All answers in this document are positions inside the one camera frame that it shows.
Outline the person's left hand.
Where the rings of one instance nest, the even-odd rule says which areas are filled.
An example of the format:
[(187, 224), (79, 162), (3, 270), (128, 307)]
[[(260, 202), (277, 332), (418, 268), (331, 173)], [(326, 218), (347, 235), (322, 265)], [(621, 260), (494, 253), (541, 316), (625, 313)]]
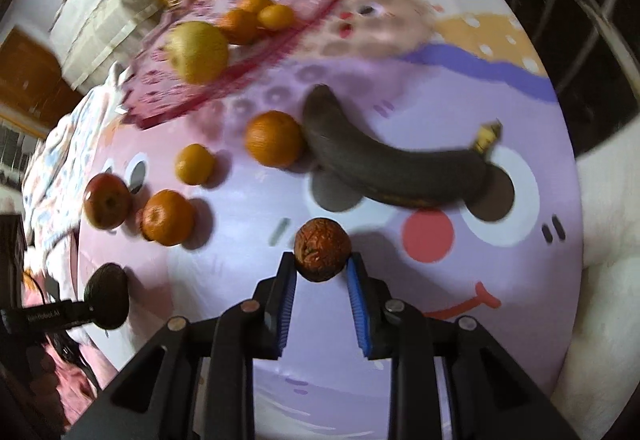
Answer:
[(61, 439), (65, 415), (55, 363), (42, 345), (1, 350), (1, 438)]

